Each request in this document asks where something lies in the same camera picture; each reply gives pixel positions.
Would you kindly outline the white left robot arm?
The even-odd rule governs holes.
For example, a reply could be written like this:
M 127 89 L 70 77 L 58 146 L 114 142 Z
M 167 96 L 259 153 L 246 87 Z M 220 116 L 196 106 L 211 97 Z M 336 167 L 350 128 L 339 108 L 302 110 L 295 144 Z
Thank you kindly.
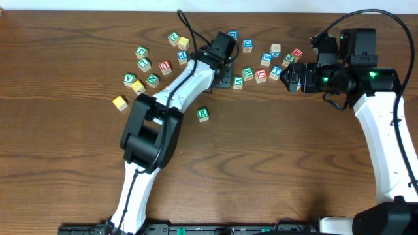
M 174 155 L 184 112 L 203 91 L 223 78 L 236 39 L 218 33 L 210 45 L 195 50 L 185 69 L 153 96 L 139 95 L 133 103 L 120 147 L 125 179 L 107 234 L 136 234 L 146 219 L 146 205 L 157 173 Z

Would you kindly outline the green B wooden block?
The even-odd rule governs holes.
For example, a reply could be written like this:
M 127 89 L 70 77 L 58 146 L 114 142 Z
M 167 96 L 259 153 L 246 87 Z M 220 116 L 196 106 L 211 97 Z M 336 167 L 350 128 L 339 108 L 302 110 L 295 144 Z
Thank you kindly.
M 254 77 L 254 71 L 251 67 L 242 69 L 242 77 L 244 81 L 251 80 Z

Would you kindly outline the green R wooden block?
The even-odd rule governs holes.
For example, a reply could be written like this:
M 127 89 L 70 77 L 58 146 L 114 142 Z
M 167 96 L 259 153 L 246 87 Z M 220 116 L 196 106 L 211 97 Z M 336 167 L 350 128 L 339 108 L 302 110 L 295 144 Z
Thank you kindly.
M 198 109 L 197 116 L 200 122 L 208 121 L 210 118 L 207 108 Z

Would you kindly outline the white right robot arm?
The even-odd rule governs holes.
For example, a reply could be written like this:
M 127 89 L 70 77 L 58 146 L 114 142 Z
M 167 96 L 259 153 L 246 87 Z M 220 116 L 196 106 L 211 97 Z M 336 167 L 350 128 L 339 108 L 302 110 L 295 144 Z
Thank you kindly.
M 401 84 L 394 69 L 379 68 L 375 29 L 343 29 L 311 40 L 315 63 L 292 63 L 280 75 L 288 91 L 346 95 L 364 132 L 374 169 L 377 204 L 354 217 L 323 217 L 321 234 L 416 234 L 417 192 L 410 174 L 417 155 L 397 101 Z

